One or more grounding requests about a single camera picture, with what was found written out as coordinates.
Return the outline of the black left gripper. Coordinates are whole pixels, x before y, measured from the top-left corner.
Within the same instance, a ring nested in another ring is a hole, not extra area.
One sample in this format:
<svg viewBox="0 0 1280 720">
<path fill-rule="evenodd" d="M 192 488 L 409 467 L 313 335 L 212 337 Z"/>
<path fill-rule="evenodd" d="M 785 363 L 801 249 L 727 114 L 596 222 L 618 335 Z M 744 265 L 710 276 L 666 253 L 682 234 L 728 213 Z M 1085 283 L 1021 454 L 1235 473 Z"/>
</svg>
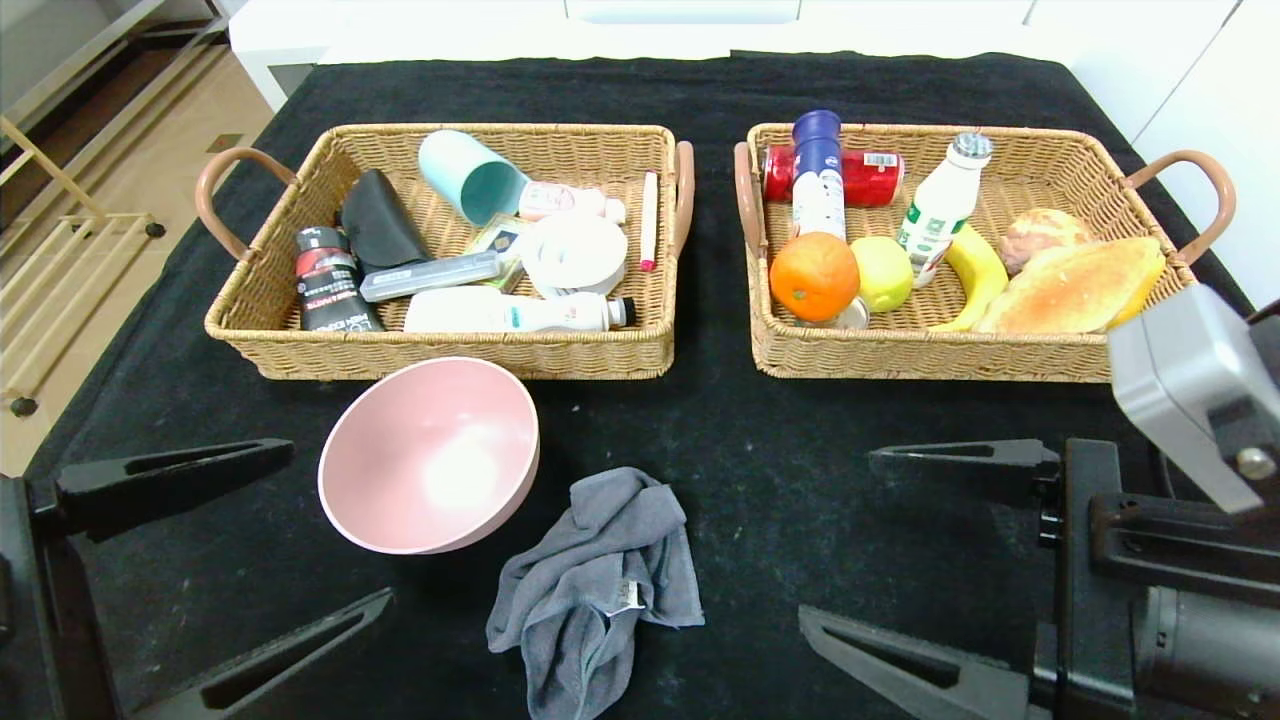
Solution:
<svg viewBox="0 0 1280 720">
<path fill-rule="evenodd" d="M 20 478 L 1 491 L 4 719 L 122 719 L 88 578 L 70 542 L 104 542 L 174 518 L 288 468 L 294 445 L 261 438 L 61 469 L 37 507 Z M 384 587 L 250 650 L 138 708 L 134 719 L 237 719 L 369 632 Z"/>
</svg>

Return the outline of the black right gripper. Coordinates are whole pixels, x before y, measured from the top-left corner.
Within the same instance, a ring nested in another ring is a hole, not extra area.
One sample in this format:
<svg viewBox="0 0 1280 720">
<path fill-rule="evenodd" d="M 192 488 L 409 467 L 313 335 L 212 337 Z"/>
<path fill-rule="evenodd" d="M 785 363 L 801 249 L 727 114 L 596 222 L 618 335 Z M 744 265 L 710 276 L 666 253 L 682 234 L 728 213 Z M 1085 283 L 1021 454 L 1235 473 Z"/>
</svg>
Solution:
<svg viewBox="0 0 1280 720">
<path fill-rule="evenodd" d="M 1033 497 L 1059 475 L 1039 439 L 895 445 L 879 477 Z M 1053 712 L 1032 679 L 947 646 L 801 605 L 808 644 L 914 719 L 1137 719 L 1142 700 L 1277 716 L 1277 512 L 1123 489 L 1115 445 L 1070 439 L 1060 484 Z"/>
</svg>

